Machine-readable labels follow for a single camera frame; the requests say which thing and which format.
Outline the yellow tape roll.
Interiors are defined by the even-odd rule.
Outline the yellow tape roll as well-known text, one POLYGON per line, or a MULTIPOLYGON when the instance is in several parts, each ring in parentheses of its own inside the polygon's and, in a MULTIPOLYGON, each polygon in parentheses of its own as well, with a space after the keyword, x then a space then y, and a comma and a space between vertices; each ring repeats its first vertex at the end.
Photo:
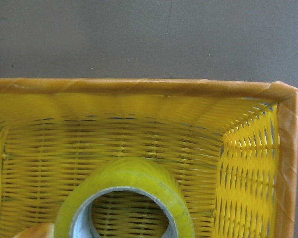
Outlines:
POLYGON ((54 228, 56 238, 98 238, 92 203, 114 191, 131 191, 153 201, 169 221, 164 238, 193 238, 194 225, 183 191, 164 166, 146 158, 111 160, 80 183, 62 203, 54 228))

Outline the toy croissant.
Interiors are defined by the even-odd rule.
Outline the toy croissant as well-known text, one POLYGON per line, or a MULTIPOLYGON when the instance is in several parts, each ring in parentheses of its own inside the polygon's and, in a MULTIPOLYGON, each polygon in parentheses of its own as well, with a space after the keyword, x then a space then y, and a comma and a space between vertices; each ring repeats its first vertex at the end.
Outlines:
POLYGON ((13 238, 53 238, 54 228, 54 223, 41 223, 19 232, 13 238))

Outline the yellow plastic woven basket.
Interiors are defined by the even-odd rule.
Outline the yellow plastic woven basket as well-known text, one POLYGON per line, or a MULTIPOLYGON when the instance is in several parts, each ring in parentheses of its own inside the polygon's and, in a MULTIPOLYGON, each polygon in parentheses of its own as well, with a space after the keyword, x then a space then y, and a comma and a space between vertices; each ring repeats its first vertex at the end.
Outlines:
POLYGON ((0 78, 0 238, 54 222, 108 160, 178 180, 198 238, 292 238, 298 89, 207 79, 0 78))

